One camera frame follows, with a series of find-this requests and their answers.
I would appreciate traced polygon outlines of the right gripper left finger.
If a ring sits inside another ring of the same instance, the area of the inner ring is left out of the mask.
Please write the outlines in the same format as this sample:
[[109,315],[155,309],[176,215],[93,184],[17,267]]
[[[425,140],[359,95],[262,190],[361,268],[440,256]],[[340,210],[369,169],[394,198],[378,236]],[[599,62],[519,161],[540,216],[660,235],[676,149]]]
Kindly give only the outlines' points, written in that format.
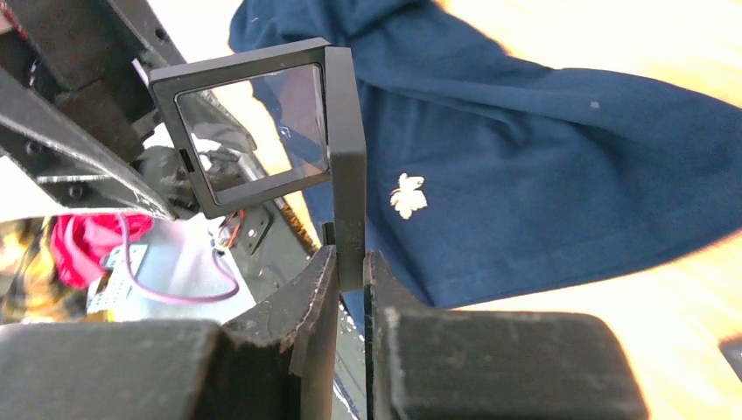
[[5,325],[4,419],[327,419],[339,281],[323,247],[225,325],[203,320]]

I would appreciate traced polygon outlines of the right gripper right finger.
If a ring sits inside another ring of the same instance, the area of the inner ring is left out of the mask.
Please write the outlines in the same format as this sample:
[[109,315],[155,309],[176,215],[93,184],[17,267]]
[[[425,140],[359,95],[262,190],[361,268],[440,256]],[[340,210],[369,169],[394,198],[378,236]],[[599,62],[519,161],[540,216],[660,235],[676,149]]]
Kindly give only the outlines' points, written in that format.
[[367,253],[373,419],[646,419],[611,329],[584,313],[448,311],[422,304]]

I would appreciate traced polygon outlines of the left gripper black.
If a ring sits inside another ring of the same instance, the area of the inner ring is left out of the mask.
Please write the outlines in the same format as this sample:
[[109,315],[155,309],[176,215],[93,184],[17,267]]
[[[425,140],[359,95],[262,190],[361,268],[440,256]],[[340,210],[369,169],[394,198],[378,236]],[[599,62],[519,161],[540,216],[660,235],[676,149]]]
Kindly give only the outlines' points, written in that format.
[[124,162],[142,153],[160,122],[135,66],[185,61],[150,4],[3,1],[1,15],[14,31],[2,42],[2,65],[23,82],[40,69],[36,90],[62,112],[2,70],[1,155],[66,213],[175,220]]

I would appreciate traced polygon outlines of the navy blue garment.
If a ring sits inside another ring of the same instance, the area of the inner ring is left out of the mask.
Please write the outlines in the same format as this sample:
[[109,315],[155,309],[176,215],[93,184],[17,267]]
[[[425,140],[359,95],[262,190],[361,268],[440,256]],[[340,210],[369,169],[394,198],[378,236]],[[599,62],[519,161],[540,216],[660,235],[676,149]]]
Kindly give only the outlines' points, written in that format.
[[[741,111],[668,83],[508,56],[431,1],[245,1],[238,53],[352,51],[367,235],[423,303],[460,307],[664,263],[741,226]],[[399,176],[428,206],[403,220]]]

